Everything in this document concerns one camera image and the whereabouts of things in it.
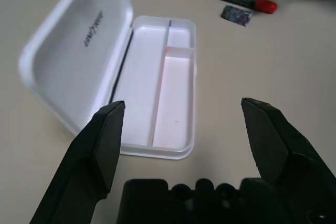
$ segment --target red marker cap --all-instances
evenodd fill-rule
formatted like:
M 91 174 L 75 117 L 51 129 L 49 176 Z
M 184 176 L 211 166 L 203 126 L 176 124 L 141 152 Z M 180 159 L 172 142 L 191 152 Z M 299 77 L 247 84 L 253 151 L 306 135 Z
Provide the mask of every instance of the red marker cap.
M 260 12 L 272 14 L 276 11 L 278 5 L 270 0 L 257 0 L 254 8 Z

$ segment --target beige table surface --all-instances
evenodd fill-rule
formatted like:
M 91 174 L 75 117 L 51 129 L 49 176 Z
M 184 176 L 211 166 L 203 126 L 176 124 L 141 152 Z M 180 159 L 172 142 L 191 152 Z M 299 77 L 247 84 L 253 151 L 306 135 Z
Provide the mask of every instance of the beige table surface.
M 274 0 L 248 27 L 219 17 L 218 0 L 131 0 L 134 16 L 192 20 L 197 27 L 195 147 L 181 161 L 121 156 L 111 194 L 92 223 L 114 223 L 123 184 L 164 178 L 194 187 L 202 177 L 238 187 L 258 176 L 242 97 L 279 108 L 336 173 L 336 0 Z M 21 49 L 58 0 L 0 0 L 0 223 L 28 223 L 73 136 L 20 82 Z

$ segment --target open case lid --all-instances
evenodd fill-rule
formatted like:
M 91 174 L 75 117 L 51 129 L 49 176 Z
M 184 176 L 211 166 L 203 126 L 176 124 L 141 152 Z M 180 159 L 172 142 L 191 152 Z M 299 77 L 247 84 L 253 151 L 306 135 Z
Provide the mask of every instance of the open case lid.
M 132 18 L 130 0 L 61 0 L 25 47 L 24 84 L 74 134 L 108 104 Z

